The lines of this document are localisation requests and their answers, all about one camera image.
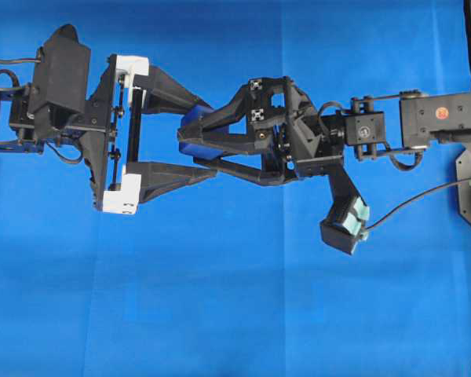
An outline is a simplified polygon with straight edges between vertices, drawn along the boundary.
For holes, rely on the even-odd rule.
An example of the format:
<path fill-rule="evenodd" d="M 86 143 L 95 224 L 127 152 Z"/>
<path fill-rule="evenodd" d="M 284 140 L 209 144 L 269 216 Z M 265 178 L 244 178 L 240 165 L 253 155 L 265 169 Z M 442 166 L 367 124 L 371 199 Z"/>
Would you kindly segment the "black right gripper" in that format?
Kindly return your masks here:
<path fill-rule="evenodd" d="M 317 108 L 294 81 L 251 79 L 223 107 L 199 124 L 198 137 L 178 141 L 223 153 L 259 153 L 255 168 L 216 157 L 193 162 L 260 186 L 279 186 L 315 176 L 344 177 L 344 108 L 330 101 Z"/>

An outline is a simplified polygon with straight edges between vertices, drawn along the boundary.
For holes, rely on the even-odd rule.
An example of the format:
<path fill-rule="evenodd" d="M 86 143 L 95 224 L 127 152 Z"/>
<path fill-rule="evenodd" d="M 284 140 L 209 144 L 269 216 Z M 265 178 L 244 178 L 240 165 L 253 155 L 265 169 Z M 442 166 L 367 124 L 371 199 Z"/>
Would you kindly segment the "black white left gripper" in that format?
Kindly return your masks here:
<path fill-rule="evenodd" d="M 169 163 L 131 162 L 122 168 L 121 181 L 107 185 L 109 159 L 119 161 L 115 148 L 119 110 L 114 107 L 115 92 L 128 92 L 128 104 L 144 94 L 143 114 L 170 113 L 185 115 L 196 105 L 210 108 L 197 95 L 185 89 L 161 68 L 151 65 L 147 57 L 112 54 L 108 67 L 86 103 L 84 125 L 88 130 L 79 138 L 84 163 L 90 171 L 89 185 L 96 210 L 110 214 L 131 215 L 139 203 L 214 178 L 216 170 Z"/>

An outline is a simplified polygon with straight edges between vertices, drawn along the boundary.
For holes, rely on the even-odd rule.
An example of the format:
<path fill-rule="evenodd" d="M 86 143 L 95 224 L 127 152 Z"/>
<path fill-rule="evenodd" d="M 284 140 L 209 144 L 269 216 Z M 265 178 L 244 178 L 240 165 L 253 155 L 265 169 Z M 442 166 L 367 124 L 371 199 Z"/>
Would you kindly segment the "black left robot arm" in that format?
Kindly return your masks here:
<path fill-rule="evenodd" d="M 97 89 L 86 96 L 89 52 L 65 53 L 41 49 L 34 60 L 32 82 L 20 85 L 8 69 L 0 70 L 0 152 L 38 153 L 45 147 L 70 145 L 85 163 L 93 205 L 113 214 L 135 214 L 140 203 L 215 176 L 214 170 L 138 159 L 141 116 L 145 97 L 152 93 L 169 105 L 168 112 L 184 113 L 196 99 L 148 58 L 111 55 Z M 106 183 L 108 161 L 119 160 L 115 147 L 122 107 L 113 104 L 115 90 L 128 93 L 130 133 L 122 180 Z"/>

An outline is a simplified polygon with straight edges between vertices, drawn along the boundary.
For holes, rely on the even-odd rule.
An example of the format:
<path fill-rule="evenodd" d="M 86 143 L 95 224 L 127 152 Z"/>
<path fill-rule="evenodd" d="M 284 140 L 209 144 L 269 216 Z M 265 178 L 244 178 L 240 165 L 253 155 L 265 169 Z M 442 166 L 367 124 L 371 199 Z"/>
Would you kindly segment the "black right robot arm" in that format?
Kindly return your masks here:
<path fill-rule="evenodd" d="M 317 108 L 286 76 L 251 79 L 224 107 L 191 112 L 177 139 L 196 163 L 262 186 L 334 175 L 345 147 L 360 160 L 410 154 L 420 162 L 432 141 L 471 143 L 471 93 L 430 97 L 412 90 L 397 98 L 400 148 L 387 142 L 374 97 Z"/>

